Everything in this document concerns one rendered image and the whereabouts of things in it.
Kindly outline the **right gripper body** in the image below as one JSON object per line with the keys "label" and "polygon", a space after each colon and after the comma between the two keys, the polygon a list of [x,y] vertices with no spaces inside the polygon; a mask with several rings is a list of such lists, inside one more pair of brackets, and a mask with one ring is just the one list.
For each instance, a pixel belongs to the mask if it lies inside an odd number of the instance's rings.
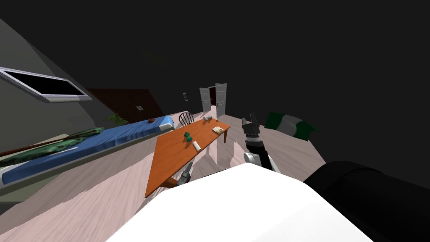
{"label": "right gripper body", "polygon": [[243,124],[241,127],[243,128],[246,137],[259,137],[260,125],[258,122]]}

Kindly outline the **dark brown wall panel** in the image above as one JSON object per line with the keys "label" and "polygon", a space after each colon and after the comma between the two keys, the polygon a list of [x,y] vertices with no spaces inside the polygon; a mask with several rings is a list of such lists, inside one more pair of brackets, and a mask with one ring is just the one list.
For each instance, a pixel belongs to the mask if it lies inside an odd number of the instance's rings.
{"label": "dark brown wall panel", "polygon": [[87,91],[129,123],[164,116],[148,89],[87,89]]}

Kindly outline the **blue bed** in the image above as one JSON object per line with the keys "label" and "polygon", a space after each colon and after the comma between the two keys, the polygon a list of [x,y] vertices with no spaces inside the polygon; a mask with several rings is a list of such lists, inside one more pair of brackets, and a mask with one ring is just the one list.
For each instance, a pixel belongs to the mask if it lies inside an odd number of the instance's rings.
{"label": "blue bed", "polygon": [[0,196],[174,129],[174,121],[170,116],[158,117],[152,123],[141,121],[106,129],[76,145],[41,158],[28,160],[21,165],[8,168],[6,172],[3,171],[0,180]]}

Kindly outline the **dark wooden chair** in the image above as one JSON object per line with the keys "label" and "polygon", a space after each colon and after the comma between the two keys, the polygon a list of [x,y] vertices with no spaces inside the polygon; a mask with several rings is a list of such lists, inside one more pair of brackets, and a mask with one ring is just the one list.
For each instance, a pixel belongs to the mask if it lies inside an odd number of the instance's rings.
{"label": "dark wooden chair", "polygon": [[178,117],[180,126],[186,126],[194,123],[194,117],[190,112],[181,113]]}

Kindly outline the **green houseplant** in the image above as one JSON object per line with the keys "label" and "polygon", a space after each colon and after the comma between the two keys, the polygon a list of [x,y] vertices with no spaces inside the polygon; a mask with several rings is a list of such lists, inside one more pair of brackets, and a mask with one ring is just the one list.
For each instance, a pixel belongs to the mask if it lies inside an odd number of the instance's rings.
{"label": "green houseplant", "polygon": [[118,126],[129,124],[129,122],[119,116],[119,113],[109,116],[105,121],[113,121]]}

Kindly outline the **orange wooden table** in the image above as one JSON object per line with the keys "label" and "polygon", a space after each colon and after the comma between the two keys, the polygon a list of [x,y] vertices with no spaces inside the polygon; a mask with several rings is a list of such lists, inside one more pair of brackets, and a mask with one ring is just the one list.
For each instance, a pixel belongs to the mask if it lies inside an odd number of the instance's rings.
{"label": "orange wooden table", "polygon": [[[212,128],[216,126],[225,130],[223,134],[224,142],[226,142],[230,126],[216,119],[210,121],[199,120],[159,136],[144,197],[147,198],[160,187],[175,187],[178,181],[172,176],[221,136],[221,134],[212,131]],[[191,142],[186,142],[185,132],[190,133],[193,138]],[[199,152],[195,150],[192,144],[193,141],[199,144],[201,148]]]}

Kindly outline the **white framed window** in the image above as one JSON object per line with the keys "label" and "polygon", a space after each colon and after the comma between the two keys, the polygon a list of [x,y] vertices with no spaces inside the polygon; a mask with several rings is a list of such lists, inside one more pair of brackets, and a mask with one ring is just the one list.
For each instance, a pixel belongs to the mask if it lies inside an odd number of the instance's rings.
{"label": "white framed window", "polygon": [[90,101],[92,98],[68,79],[0,67],[0,77],[44,103]]}

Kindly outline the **grey double door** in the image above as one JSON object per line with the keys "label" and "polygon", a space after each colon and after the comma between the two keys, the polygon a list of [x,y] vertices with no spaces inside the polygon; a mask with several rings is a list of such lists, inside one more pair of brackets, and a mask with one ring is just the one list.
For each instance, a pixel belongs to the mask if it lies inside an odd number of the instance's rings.
{"label": "grey double door", "polygon": [[[211,109],[211,100],[210,100],[210,89],[209,88],[200,88],[200,97],[202,101],[202,107],[204,112],[208,112]],[[224,84],[215,84],[215,106],[216,106],[216,117],[220,117],[225,115],[226,110],[226,92],[227,92],[227,83]]]}

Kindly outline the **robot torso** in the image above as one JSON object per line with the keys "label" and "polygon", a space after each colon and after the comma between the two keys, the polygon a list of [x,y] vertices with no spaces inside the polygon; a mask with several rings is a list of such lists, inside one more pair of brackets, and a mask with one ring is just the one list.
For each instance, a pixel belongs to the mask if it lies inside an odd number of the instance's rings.
{"label": "robot torso", "polygon": [[372,242],[308,185],[244,163],[165,190],[106,242]]}

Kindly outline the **green patterned blanket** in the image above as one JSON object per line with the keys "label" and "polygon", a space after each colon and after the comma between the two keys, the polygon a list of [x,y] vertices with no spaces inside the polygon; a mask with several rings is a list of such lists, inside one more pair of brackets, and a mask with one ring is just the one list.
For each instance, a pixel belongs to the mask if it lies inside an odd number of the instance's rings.
{"label": "green patterned blanket", "polygon": [[0,160],[0,168],[20,164],[20,163],[41,158],[47,155],[51,155],[60,151],[64,151],[68,148],[71,148],[74,145],[77,145],[83,142],[89,137],[92,137],[97,134],[101,134],[104,130],[105,128],[103,127],[88,129],[63,139],[44,143],[43,145],[39,145],[32,149],[25,150],[21,153],[14,153],[12,156],[7,157],[3,160]]}

